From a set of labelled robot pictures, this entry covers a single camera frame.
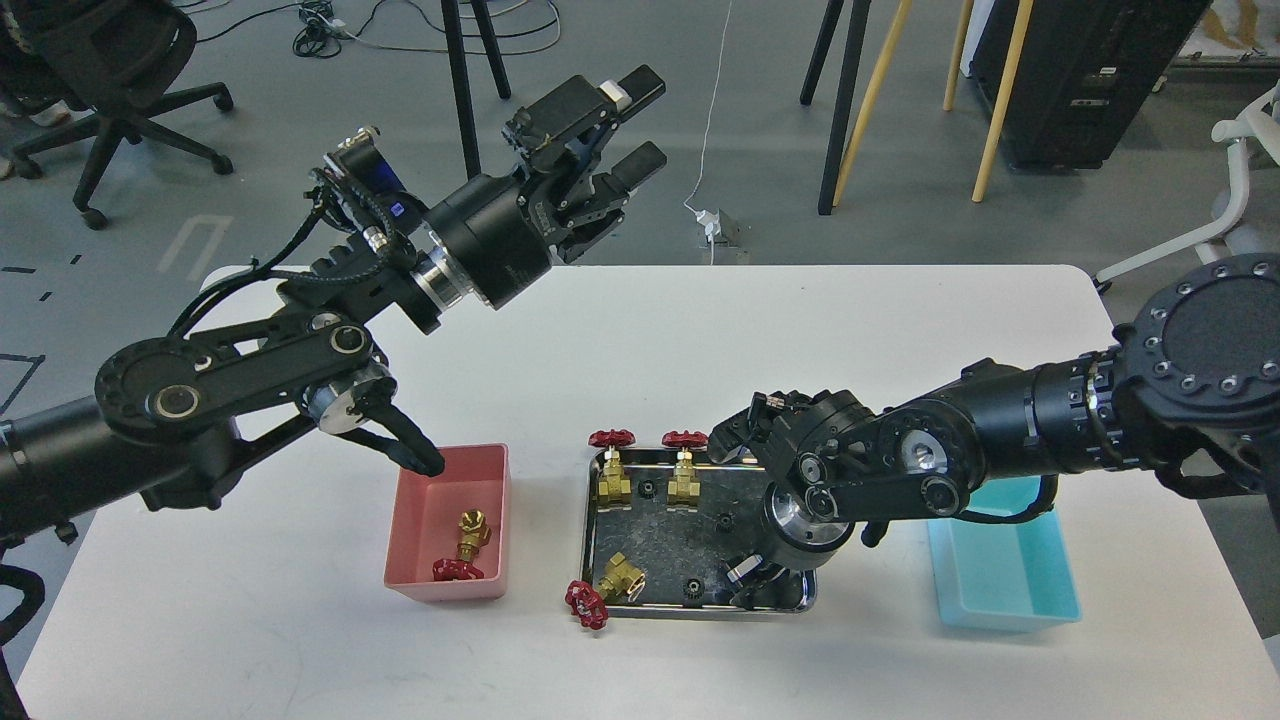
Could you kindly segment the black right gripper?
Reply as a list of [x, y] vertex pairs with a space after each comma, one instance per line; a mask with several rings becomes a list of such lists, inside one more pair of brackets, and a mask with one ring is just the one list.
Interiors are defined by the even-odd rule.
[[809, 610], [813, 606], [813, 570], [795, 570], [765, 560], [760, 553], [733, 553], [727, 559], [728, 603], [742, 610]]

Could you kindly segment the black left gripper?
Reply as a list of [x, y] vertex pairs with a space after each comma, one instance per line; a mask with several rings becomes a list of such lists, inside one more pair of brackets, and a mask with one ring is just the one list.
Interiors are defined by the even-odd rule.
[[425, 295], [438, 311], [475, 293], [499, 309], [545, 274], [570, 264], [625, 218], [631, 192], [662, 170], [652, 141], [598, 173], [602, 150], [631, 113], [666, 94], [640, 65], [622, 79], [593, 85], [573, 76], [520, 108], [503, 136], [517, 163], [500, 177], [479, 174], [425, 215]]

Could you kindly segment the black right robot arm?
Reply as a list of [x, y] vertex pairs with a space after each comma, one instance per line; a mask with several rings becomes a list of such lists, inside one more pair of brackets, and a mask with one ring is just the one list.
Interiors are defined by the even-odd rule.
[[874, 413], [851, 392], [758, 393], [710, 433], [717, 464], [767, 471], [759, 530], [730, 574], [751, 593], [892, 521], [1021, 524], [1062, 475], [1152, 471], [1184, 498], [1277, 509], [1277, 255], [1240, 254], [1155, 293], [1102, 351], [1020, 369], [983, 359]]

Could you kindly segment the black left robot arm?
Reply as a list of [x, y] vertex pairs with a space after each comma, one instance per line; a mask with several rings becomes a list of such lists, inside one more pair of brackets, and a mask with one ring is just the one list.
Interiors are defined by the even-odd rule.
[[161, 337], [115, 352], [93, 393], [3, 423], [3, 547], [140, 495], [148, 509], [218, 509], [242, 475], [312, 429], [435, 477], [442, 451], [396, 405], [366, 324], [398, 305], [422, 332], [465, 295], [503, 307], [625, 218], [666, 164], [644, 143], [612, 170], [614, 132], [666, 91], [648, 65], [594, 85], [573, 76], [506, 124], [512, 172], [477, 174], [434, 206], [378, 151], [346, 138], [314, 169], [294, 242], [324, 222], [348, 238], [306, 272], [273, 258], [210, 284]]

